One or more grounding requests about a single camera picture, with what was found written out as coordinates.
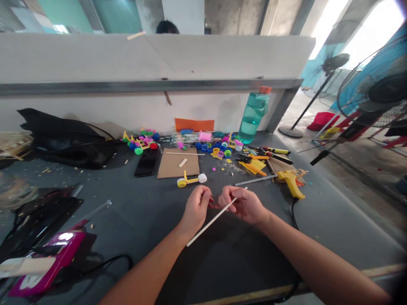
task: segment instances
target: pliers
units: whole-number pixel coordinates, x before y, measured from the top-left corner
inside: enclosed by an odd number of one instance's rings
[[[268,160],[269,158],[267,156],[255,156],[253,154],[249,154],[248,156],[243,155],[243,154],[238,154],[238,156],[240,156],[241,159],[236,159],[236,161],[244,162],[248,169],[251,169],[252,171],[254,171],[257,174],[260,174],[264,177],[267,176],[267,174],[265,172],[261,171],[254,165],[250,164],[253,159],[254,160]]]

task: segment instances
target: orange bottle cap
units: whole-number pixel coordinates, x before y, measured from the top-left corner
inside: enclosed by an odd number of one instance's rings
[[[271,87],[262,86],[259,91],[261,94],[270,94]]]

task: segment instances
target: yellow glue gun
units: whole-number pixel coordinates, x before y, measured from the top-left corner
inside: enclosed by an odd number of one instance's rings
[[[299,170],[290,170],[290,171],[283,171],[283,172],[278,172],[277,177],[281,180],[284,180],[288,188],[290,189],[291,196],[294,198],[298,198],[299,200],[304,199],[305,196],[301,193],[301,191],[298,189],[297,183],[295,182],[298,177],[302,177],[307,173],[307,171],[304,171],[302,169]]]

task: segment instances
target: dark hair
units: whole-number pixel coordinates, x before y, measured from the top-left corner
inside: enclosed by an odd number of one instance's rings
[[[179,31],[175,24],[168,20],[161,20],[156,29],[157,34],[179,34]]]

